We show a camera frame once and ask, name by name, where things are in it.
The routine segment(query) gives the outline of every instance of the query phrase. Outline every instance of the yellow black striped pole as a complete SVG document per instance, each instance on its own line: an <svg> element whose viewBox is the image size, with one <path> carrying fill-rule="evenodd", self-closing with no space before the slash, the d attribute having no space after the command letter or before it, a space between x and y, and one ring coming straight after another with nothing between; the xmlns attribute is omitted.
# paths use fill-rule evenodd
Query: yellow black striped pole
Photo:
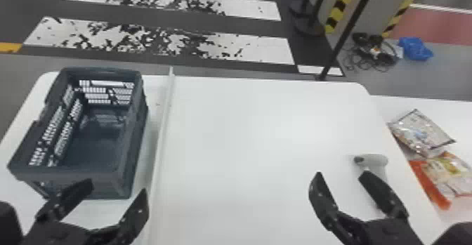
<svg viewBox="0 0 472 245"><path fill-rule="evenodd" d="M336 0L336 3L331 10L331 14L326 21L326 25L324 26L326 33L334 32L334 29L336 29L338 23L343 19L344 11L349 5L350 1L351 0Z"/></svg>
<svg viewBox="0 0 472 245"><path fill-rule="evenodd" d="M387 28L383 31L382 36L384 38L388 37L390 33L395 29L395 26L400 22L402 19L402 15L407 11L409 8L409 5L411 5L414 2L414 0L405 0L400 8L398 9L398 12L393 16L393 18L390 20L390 22L387 25Z"/></svg>

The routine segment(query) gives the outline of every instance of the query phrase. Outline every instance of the white floor marking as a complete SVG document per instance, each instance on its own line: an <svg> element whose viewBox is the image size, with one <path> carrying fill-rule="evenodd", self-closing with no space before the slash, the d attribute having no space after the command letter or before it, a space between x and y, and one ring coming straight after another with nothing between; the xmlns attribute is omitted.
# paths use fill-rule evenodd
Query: white floor marking
<svg viewBox="0 0 472 245"><path fill-rule="evenodd" d="M448 8L448 7L425 5L425 4L411 4L410 6L412 8L428 9L432 11L447 11L447 12L462 13L462 14L472 14L472 10L463 9L463 8Z"/></svg>
<svg viewBox="0 0 472 245"><path fill-rule="evenodd" d="M323 66L314 66L314 65L298 65L299 72L301 74L320 74L323 70ZM328 72L328 75L335 77L342 77L343 72L339 67L332 67Z"/></svg>
<svg viewBox="0 0 472 245"><path fill-rule="evenodd" d="M156 8L169 11L191 11L216 15L280 21L277 4L261 0L70 0L108 4Z"/></svg>
<svg viewBox="0 0 472 245"><path fill-rule="evenodd" d="M197 56L293 65L285 38L44 17L24 42L31 46Z"/></svg>

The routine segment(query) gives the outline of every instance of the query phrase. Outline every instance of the small gray object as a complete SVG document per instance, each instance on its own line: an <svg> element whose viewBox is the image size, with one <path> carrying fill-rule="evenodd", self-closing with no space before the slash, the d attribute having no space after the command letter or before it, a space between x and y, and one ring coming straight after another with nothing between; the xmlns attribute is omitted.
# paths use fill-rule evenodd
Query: small gray object
<svg viewBox="0 0 472 245"><path fill-rule="evenodd" d="M385 166L388 164L388 158L382 154L362 154L354 157L354 163L363 169L368 169L374 175L378 176L387 183Z"/></svg>

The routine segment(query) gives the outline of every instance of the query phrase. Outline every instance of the white table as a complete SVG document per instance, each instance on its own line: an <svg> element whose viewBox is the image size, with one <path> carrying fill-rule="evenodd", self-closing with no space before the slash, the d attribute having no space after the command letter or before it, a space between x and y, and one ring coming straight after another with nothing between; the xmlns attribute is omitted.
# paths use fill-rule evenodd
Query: white table
<svg viewBox="0 0 472 245"><path fill-rule="evenodd" d="M472 102L384 96L374 96L374 101L385 122L415 108L423 112L457 140L457 143L448 147L448 150L472 165ZM445 227L458 222L472 221L472 197L455 199L448 211L442 211L437 207L436 211Z"/></svg>
<svg viewBox="0 0 472 245"><path fill-rule="evenodd" d="M148 244L340 244L308 184L321 171L344 212L380 218L353 165L363 153L390 158L389 182L425 244L443 231L360 85L177 77L173 86Z"/></svg>
<svg viewBox="0 0 472 245"><path fill-rule="evenodd" d="M31 228L34 215L45 201L31 187L17 181L8 171L6 165L31 123L39 116L44 106L44 98L57 74L50 72L38 79L0 144L0 200L14 205L23 232L27 232ZM116 224L140 189L149 187L157 132L164 108L167 77L145 76L143 78L149 114L141 144L132 197L128 200L84 201L64 219L65 222L90 229Z"/></svg>

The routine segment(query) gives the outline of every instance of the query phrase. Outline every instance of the blue plastic bag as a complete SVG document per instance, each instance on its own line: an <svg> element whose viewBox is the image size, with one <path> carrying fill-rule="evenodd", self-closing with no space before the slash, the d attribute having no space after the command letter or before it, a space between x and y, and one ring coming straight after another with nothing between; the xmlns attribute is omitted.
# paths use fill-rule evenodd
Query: blue plastic bag
<svg viewBox="0 0 472 245"><path fill-rule="evenodd" d="M434 56L433 52L417 37L402 37L398 45L403 47L405 55L411 60L426 61Z"/></svg>

